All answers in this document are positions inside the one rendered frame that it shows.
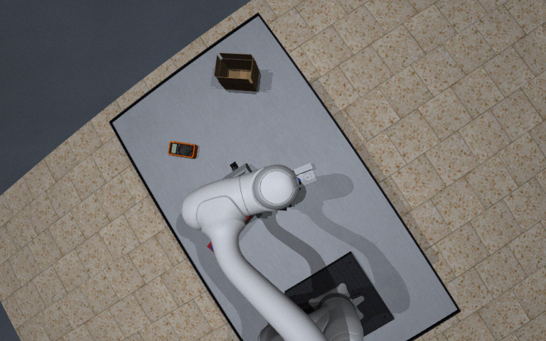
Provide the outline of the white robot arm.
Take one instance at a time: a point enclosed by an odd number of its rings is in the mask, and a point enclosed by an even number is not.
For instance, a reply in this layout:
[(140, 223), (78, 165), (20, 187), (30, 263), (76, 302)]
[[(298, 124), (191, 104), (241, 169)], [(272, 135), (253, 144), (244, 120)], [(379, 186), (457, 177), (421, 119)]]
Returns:
[(188, 194), (181, 207), (185, 223), (209, 237), (215, 258), (230, 282), (269, 323), (257, 341), (363, 341), (357, 305), (344, 282), (309, 299), (306, 314), (242, 255), (239, 235), (247, 217), (287, 211), (299, 194), (293, 170), (271, 165), (206, 184)]

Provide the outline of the grey key housing with blue and green buttons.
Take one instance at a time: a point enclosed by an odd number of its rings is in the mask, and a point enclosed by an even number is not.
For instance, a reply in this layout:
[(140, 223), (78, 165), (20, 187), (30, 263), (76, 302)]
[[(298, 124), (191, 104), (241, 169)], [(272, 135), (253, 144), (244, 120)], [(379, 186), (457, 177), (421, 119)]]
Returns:
[(229, 173), (224, 178), (236, 177), (236, 176), (240, 176), (240, 175), (244, 175), (244, 174), (252, 172), (247, 163), (240, 166), (239, 168), (238, 168), (238, 165), (236, 164), (236, 162), (230, 164), (230, 166), (231, 166), (233, 172)]

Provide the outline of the orange digital multimeter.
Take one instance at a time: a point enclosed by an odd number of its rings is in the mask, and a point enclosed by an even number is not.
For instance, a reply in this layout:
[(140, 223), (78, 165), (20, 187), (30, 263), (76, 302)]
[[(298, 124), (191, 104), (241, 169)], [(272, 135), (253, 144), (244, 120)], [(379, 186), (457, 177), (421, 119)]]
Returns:
[(198, 146), (195, 144), (187, 144), (176, 141), (170, 141), (168, 154), (173, 156), (181, 156), (186, 158), (196, 158)]

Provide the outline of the small open brown cardboard box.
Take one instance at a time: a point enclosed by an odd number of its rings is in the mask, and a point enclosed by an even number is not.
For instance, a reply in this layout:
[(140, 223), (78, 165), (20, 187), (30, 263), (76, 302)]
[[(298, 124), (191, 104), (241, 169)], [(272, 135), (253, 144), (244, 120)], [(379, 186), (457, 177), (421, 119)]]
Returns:
[(256, 92), (259, 68), (252, 54), (219, 54), (222, 58), (220, 61), (218, 55), (216, 57), (214, 76), (224, 89)]

